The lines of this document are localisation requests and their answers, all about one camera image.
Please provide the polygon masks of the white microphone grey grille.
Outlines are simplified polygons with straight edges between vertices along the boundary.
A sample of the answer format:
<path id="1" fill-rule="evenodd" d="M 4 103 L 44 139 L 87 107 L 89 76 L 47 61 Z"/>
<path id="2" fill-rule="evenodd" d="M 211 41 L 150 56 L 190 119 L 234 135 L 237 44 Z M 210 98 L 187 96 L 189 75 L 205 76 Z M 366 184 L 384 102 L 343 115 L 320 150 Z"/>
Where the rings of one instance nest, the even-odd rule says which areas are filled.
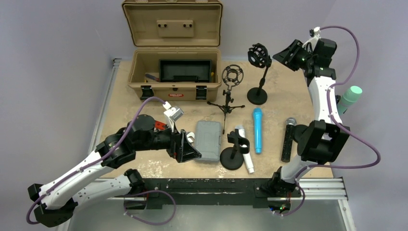
<path id="1" fill-rule="evenodd" d="M 240 136 L 242 136 L 244 138 L 246 137 L 245 129 L 244 129 L 243 125 L 236 125 L 235 128 L 239 131 Z M 255 172 L 255 168 L 254 168 L 254 165 L 253 165 L 253 162 L 252 162 L 250 152 L 247 152 L 246 154 L 243 154 L 243 159 L 244 159 L 245 166 L 246 166 L 246 169 L 247 169 L 248 173 L 253 174 Z"/>

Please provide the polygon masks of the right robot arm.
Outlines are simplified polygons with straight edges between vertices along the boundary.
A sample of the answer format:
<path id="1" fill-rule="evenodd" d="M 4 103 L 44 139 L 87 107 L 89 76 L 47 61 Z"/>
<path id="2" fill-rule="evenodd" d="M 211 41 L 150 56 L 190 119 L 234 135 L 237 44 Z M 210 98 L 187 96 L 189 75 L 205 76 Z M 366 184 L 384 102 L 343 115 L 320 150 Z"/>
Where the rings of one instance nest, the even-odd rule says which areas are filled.
<path id="1" fill-rule="evenodd" d="M 297 155 L 274 172 L 260 190 L 277 196 L 293 192 L 297 180 L 309 169 L 334 162 L 348 140 L 349 127 L 340 128 L 342 121 L 333 86 L 336 72 L 330 67 L 336 49 L 336 42 L 326 38 L 306 45 L 295 39 L 288 48 L 273 55 L 274 60 L 287 68 L 303 71 L 314 119 L 298 139 Z"/>

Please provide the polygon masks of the blue microphone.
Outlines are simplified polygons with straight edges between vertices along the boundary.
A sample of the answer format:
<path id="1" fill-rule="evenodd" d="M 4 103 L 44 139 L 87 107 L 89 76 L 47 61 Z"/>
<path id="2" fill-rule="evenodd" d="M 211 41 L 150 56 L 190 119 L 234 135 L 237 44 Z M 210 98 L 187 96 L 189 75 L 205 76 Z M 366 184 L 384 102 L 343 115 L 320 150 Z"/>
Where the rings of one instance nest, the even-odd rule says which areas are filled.
<path id="1" fill-rule="evenodd" d="M 254 145 L 255 153 L 262 153 L 262 117 L 263 112 L 261 108 L 255 108 L 253 110 L 253 120 L 254 120 Z"/>

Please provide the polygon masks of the black stand holding green microphone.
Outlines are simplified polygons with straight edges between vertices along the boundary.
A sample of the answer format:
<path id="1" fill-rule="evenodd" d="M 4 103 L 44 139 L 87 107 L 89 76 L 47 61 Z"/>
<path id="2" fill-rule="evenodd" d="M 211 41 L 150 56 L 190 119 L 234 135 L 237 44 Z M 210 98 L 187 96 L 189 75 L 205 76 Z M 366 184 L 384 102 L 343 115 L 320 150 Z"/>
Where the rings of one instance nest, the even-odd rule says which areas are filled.
<path id="1" fill-rule="evenodd" d="M 293 140 L 298 143 L 304 134 L 304 132 L 307 130 L 308 126 L 307 125 L 296 125 L 294 127 L 294 132 L 293 132 Z"/>

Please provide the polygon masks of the black microphone silver grille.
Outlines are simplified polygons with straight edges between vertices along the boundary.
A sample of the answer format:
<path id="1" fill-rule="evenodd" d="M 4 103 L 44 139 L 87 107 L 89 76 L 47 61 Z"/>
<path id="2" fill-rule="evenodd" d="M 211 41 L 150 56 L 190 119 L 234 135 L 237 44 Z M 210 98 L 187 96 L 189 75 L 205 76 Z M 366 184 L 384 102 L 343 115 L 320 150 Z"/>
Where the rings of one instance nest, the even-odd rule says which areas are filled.
<path id="1" fill-rule="evenodd" d="M 296 124 L 297 122 L 295 118 L 289 117 L 286 119 L 286 127 L 281 154 L 281 161 L 284 163 L 289 163 L 291 159 L 294 127 L 296 126 Z"/>

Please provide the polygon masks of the black round-base clip stand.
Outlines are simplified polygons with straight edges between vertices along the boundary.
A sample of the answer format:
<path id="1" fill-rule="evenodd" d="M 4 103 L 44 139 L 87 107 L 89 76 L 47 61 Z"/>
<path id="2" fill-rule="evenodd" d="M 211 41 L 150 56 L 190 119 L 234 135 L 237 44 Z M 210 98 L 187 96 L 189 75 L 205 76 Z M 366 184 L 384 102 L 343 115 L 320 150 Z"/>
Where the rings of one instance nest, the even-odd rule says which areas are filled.
<path id="1" fill-rule="evenodd" d="M 244 163 L 244 154 L 249 153 L 250 142 L 240 134 L 239 129 L 235 129 L 227 135 L 228 143 L 232 147 L 225 148 L 220 154 L 220 163 L 227 170 L 237 170 Z"/>

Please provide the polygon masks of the mint green microphone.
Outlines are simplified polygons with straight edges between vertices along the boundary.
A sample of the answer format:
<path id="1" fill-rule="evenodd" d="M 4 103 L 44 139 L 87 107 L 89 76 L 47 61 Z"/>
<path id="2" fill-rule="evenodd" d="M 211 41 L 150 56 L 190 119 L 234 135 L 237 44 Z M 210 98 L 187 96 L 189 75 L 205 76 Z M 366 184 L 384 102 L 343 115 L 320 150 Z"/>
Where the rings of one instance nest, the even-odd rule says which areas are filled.
<path id="1" fill-rule="evenodd" d="M 337 102 L 338 114 L 344 114 L 350 106 L 360 99 L 362 93 L 363 90 L 359 86 L 351 86 L 348 88 Z"/>

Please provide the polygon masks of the black tripod shock-mount stand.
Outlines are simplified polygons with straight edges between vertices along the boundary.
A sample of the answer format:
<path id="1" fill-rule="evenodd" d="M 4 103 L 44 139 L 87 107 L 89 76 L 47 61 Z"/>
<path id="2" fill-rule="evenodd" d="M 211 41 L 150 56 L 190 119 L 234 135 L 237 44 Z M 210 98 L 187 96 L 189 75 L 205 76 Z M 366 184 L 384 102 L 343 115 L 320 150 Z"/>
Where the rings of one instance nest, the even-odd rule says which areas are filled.
<path id="1" fill-rule="evenodd" d="M 224 68 L 224 70 L 222 71 L 221 77 L 222 77 L 223 83 L 227 86 L 227 89 L 223 90 L 223 93 L 222 93 L 222 95 L 225 96 L 224 105 L 211 103 L 209 101 L 207 101 L 206 103 L 208 105 L 217 106 L 223 112 L 224 122 L 223 122 L 222 134 L 224 134 L 227 114 L 230 114 L 236 108 L 245 107 L 245 105 L 230 106 L 230 103 L 234 102 L 234 99 L 231 96 L 232 88 L 238 86 L 243 81 L 244 72 L 239 65 L 230 64 Z"/>

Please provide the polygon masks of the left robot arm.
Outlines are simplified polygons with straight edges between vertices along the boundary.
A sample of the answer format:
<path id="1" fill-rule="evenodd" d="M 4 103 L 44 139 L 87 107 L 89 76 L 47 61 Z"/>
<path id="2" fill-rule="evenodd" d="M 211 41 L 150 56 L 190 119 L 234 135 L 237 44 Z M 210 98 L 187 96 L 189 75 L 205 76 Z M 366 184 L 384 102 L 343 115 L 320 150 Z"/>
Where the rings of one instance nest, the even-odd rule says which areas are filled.
<path id="1" fill-rule="evenodd" d="M 165 150 L 179 163 L 201 158 L 185 130 L 170 125 L 156 129 L 153 117 L 138 115 L 126 127 L 106 137 L 86 159 L 58 179 L 28 187 L 29 197 L 34 202 L 28 212 L 35 216 L 33 223 L 55 227 L 68 221 L 75 211 L 99 200 L 141 195 L 146 186 L 135 169 L 128 169 L 123 175 L 98 185 L 93 182 L 133 161 L 138 151 L 150 150 Z"/>

